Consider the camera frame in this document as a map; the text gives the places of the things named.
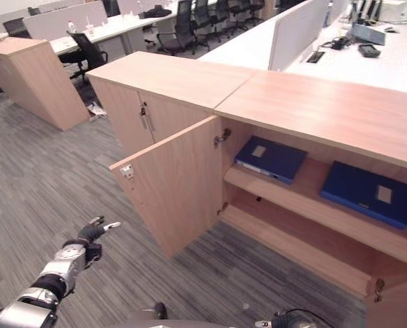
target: bottle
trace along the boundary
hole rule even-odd
[[[74,23],[73,23],[73,21],[72,20],[69,20],[68,21],[68,29],[69,29],[69,32],[71,32],[71,33],[75,33],[77,30],[75,29],[75,25],[74,25]]]

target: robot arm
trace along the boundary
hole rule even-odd
[[[66,241],[36,281],[0,312],[0,323],[28,328],[53,327],[57,307],[74,291],[78,274],[101,258],[101,245],[94,241],[120,226],[120,222],[102,225],[103,222],[103,216],[93,218],[77,239]]]

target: white wall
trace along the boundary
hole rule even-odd
[[[28,7],[36,8],[43,3],[55,2],[56,0],[0,0],[0,15],[14,12]]]

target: blue folder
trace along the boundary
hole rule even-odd
[[[334,162],[320,195],[395,228],[407,228],[407,184],[400,181]]]
[[[290,185],[305,156],[303,150],[253,136],[235,157],[235,162]]]

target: cabinet top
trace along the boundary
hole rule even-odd
[[[1,55],[14,55],[21,51],[25,51],[35,46],[48,43],[46,40],[34,40],[26,38],[13,38],[7,37],[6,39],[0,41],[0,54]]]
[[[407,167],[407,93],[258,72],[215,113]]]
[[[136,52],[87,75],[212,110],[254,70]]]

